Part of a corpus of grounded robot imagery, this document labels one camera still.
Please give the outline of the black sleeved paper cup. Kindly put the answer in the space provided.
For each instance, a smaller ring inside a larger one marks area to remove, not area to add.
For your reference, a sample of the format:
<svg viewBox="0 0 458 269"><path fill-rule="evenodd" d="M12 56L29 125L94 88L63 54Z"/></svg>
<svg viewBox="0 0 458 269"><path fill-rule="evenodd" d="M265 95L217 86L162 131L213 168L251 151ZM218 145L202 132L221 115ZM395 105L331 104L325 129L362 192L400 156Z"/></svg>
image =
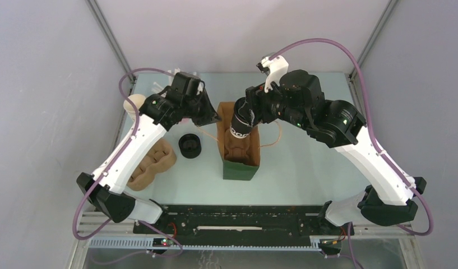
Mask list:
<svg viewBox="0 0 458 269"><path fill-rule="evenodd" d="M254 127L244 126L238 121L238 101L236 101L234 103L233 116L230 124L230 131L232 135L236 138L245 138L250 134L253 128Z"/></svg>

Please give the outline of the single brown cup carrier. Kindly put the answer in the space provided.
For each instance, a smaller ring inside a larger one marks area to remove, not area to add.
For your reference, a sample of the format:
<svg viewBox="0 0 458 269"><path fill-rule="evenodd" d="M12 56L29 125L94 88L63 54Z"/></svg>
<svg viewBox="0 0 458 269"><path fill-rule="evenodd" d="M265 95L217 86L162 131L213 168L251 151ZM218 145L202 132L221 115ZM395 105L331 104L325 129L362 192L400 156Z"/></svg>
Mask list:
<svg viewBox="0 0 458 269"><path fill-rule="evenodd" d="M230 129L227 129L224 134L224 159L234 162L243 163L248 165L249 163L249 148L250 140L249 137L236 138L232 135Z"/></svg>

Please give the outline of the green paper bag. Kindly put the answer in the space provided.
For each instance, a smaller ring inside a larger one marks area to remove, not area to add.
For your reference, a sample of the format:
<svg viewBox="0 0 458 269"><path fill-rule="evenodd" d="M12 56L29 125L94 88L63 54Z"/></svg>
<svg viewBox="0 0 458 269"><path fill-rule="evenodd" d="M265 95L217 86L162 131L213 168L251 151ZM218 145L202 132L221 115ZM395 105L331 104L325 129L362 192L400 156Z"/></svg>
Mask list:
<svg viewBox="0 0 458 269"><path fill-rule="evenodd" d="M202 128L199 130L216 141L223 163L223 179L251 180L261 163L261 149L276 145L282 137L282 128L278 126L275 142L260 144L260 134L256 125L244 121L237 112L237 103L220 102L217 109L220 120L216 123L216 136Z"/></svg>

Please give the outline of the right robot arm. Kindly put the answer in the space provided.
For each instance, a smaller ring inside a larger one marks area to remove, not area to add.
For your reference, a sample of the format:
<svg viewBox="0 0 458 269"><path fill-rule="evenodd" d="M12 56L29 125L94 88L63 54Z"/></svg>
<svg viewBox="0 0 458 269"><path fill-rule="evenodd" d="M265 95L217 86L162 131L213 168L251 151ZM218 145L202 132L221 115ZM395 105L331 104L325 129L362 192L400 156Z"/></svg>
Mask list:
<svg viewBox="0 0 458 269"><path fill-rule="evenodd" d="M324 234L344 224L367 220L379 226L402 225L414 220L418 205L413 198L423 193L421 177L403 174L385 162L369 136L365 117L345 100L327 100L317 76L298 69L278 82L251 86L234 105L230 131L236 138L248 136L258 124L285 121L346 157L367 178L369 185L358 195L325 203L317 219Z"/></svg>

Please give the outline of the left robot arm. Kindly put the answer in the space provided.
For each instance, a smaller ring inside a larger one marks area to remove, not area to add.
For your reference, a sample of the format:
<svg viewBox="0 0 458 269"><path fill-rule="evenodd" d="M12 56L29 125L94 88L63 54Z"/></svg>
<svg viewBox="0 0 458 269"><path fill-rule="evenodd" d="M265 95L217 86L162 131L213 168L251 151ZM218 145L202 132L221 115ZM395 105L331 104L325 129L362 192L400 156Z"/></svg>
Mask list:
<svg viewBox="0 0 458 269"><path fill-rule="evenodd" d="M183 119L196 126L220 120L197 76L178 72L163 94L148 96L141 106L131 104L135 121L123 140L104 163L91 174L81 173L77 184L86 199L111 221L131 219L146 222L154 233L166 231L168 218L163 208L152 200L125 194L125 188L138 164L150 149Z"/></svg>

